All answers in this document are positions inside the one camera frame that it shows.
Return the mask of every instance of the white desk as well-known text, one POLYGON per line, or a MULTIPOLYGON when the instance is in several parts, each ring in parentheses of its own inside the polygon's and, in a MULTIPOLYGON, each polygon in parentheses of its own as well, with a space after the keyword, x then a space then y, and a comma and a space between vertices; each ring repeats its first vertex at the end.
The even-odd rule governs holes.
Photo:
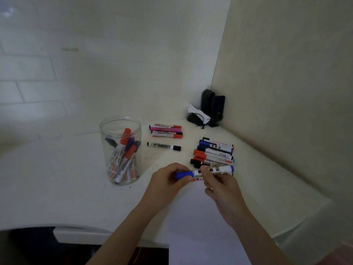
MULTIPOLYGON (((124 187, 114 186, 107 179, 99 133, 3 150, 0 230, 56 226, 63 227, 56 232, 62 242, 100 244, 137 205, 153 171, 172 162, 194 169, 190 159, 203 136, 234 144, 235 176, 245 201, 272 237, 293 228, 328 202, 223 128, 201 130, 186 120, 173 123, 183 126, 183 139, 152 138, 148 126, 142 127, 144 174, 124 187), (148 141, 176 144, 182 151, 147 147, 148 141)), ((166 214, 167 209, 152 220, 142 236, 142 245, 168 245, 166 214)))

